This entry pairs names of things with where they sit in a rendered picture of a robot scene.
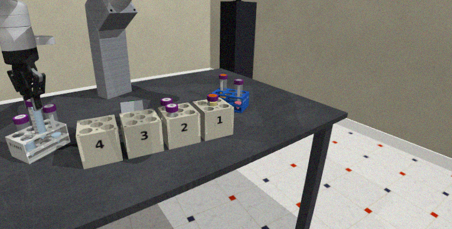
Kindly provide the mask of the conical tube with yellow liquid and purple cap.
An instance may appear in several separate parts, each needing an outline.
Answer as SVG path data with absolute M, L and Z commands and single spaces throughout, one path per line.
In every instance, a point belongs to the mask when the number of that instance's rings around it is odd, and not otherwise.
M 217 94 L 208 94 L 207 95 L 208 105 L 209 106 L 217 106 L 219 95 Z

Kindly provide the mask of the cream tube adapter block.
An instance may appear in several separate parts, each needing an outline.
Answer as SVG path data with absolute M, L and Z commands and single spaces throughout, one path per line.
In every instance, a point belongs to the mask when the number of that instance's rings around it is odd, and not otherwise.
M 163 140 L 169 150 L 201 142 L 200 113 L 188 102 L 178 104 L 178 108 L 178 116 L 170 118 L 162 107 L 158 107 Z
M 200 113 L 200 136 L 205 140 L 233 135 L 234 107 L 219 97 L 217 106 L 209 106 L 208 100 L 192 102 Z
M 129 159 L 164 151 L 162 121 L 154 109 L 126 112 L 119 115 L 124 145 Z
M 114 115 L 77 121 L 76 140 L 84 169 L 123 161 L 118 131 Z

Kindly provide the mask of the blue tube rack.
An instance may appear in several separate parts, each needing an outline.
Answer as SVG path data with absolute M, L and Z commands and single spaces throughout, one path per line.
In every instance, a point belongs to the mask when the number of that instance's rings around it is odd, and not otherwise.
M 211 94 L 217 94 L 220 96 L 224 96 L 226 98 L 221 98 L 224 101 L 226 101 L 227 103 L 229 103 L 230 105 L 232 105 L 234 107 L 234 112 L 238 112 L 238 113 L 242 113 L 247 107 L 248 107 L 248 102 L 249 102 L 249 92 L 248 91 L 242 91 L 245 94 L 242 94 L 241 97 L 236 97 L 234 92 L 229 92 L 229 91 L 235 91 L 235 89 L 227 89 L 225 91 L 220 90 L 220 88 L 218 88 L 217 90 L 215 90 L 214 92 L 212 92 Z M 222 92 L 222 94 L 220 94 L 220 92 Z M 225 94 L 232 94 L 232 95 L 225 95 Z M 231 98 L 231 99 L 229 99 Z M 234 100 L 232 99 L 241 99 L 242 100 L 242 104 L 238 105 L 238 104 L 234 104 Z M 237 109 L 236 107 L 239 107 L 239 109 Z

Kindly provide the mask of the white tube rack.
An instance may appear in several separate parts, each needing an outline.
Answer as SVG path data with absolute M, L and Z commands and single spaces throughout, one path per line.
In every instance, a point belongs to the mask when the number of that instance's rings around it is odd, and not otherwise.
M 56 138 L 51 137 L 51 132 L 61 129 L 60 136 Z M 18 132 L 15 132 L 11 135 L 6 136 L 6 142 L 9 147 L 10 153 L 12 157 L 15 157 L 19 160 L 22 160 L 23 162 L 26 162 L 28 164 L 31 164 L 35 162 L 36 160 L 44 157 L 45 155 L 59 149 L 60 147 L 68 144 L 70 141 L 69 133 L 67 130 L 67 125 L 59 122 L 59 126 L 55 128 L 49 128 L 48 125 L 46 125 L 46 132 L 43 134 L 36 134 L 35 131 L 32 131 L 33 138 L 26 141 L 21 141 L 20 137 L 14 138 L 13 136 L 17 135 Z M 47 135 L 48 134 L 48 135 Z M 45 139 L 38 139 L 42 136 L 45 136 Z M 38 139 L 38 140 L 36 140 Z M 27 152 L 24 145 L 28 144 L 29 142 L 35 141 L 36 148 Z M 59 143 L 57 143 L 58 140 L 61 140 Z M 35 154 L 34 154 L 35 153 Z M 30 156 L 34 154 L 34 156 Z

